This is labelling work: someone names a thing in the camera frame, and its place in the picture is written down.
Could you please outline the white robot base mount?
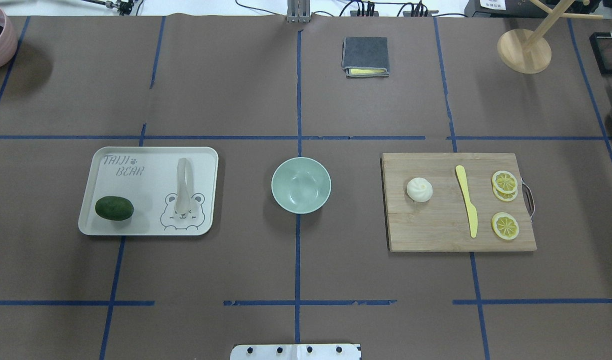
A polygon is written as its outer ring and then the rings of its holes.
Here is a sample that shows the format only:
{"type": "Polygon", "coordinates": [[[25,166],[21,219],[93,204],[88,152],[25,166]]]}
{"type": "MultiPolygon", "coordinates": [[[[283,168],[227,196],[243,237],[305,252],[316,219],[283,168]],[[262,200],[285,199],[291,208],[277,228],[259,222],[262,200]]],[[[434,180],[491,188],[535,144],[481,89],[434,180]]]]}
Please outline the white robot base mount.
{"type": "Polygon", "coordinates": [[[240,344],[230,353],[232,360],[361,360],[359,344],[240,344]]]}

